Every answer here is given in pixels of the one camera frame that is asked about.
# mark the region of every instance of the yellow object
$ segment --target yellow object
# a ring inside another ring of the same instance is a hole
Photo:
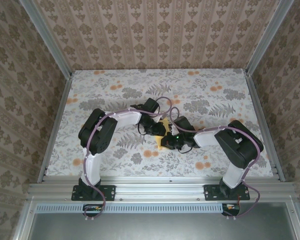
[[[167,135],[167,132],[170,132],[168,118],[160,120],[159,122],[163,123],[163,126],[165,127],[165,135]],[[158,150],[163,149],[163,147],[161,146],[162,138],[163,136],[155,136],[156,144],[158,144]]]

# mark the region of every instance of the robotic arm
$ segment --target robotic arm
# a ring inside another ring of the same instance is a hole
[[[156,113],[159,104],[149,98],[145,104],[132,105],[127,110],[122,110],[119,113],[107,117],[97,128],[93,135],[88,155],[86,160],[86,176],[90,183],[99,188],[100,179],[100,155],[104,152],[110,144],[112,136],[116,129],[127,125],[142,125],[146,134],[153,136],[164,136],[161,140],[161,146],[170,150],[181,150],[184,145],[190,148],[202,148],[209,145],[220,145],[225,154],[230,160],[230,165],[220,180],[219,192],[228,199],[236,194],[236,189],[242,182],[242,177],[246,172],[248,165],[257,157],[257,150],[254,144],[244,135],[229,129],[215,129],[204,132],[186,132],[172,128],[172,133],[168,132],[162,122],[159,122],[160,116],[151,117],[149,114],[131,109],[142,110],[149,113]],[[83,125],[79,132],[79,139],[83,147],[84,155],[87,154],[87,143],[91,136],[93,129],[99,120],[105,116],[105,112],[100,109],[95,109],[88,120]],[[186,117],[178,117],[174,123],[183,130],[194,131],[194,127],[189,123]],[[254,136],[241,122],[234,120],[229,127],[239,129],[248,134],[257,143],[260,152],[264,147],[260,140]],[[97,192],[94,191],[87,183],[84,174],[79,179],[80,191],[83,195],[88,196],[88,199],[94,200]]]

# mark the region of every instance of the gray panel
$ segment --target gray panel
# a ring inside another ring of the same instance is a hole
[[[236,220],[220,213],[36,214],[30,240],[296,240],[285,203],[260,203]]]

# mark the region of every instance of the wall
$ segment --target wall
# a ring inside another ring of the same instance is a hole
[[[34,0],[72,70],[245,68],[279,0]]]
[[[288,181],[300,199],[300,0],[295,0],[252,78]]]
[[[0,240],[37,181],[64,85],[24,8],[0,0]]]

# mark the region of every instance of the floral tablecloth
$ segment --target floral tablecloth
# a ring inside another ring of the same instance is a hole
[[[166,96],[196,129],[241,121],[262,139],[242,69],[82,70],[72,75],[47,175],[80,175],[83,151],[78,133],[91,114],[142,104]],[[160,100],[161,111],[169,108]],[[208,177],[222,176],[229,160],[220,146],[186,154],[158,149],[155,137],[138,133],[135,125],[118,129],[104,152],[102,176]],[[272,176],[266,150],[249,176]]]

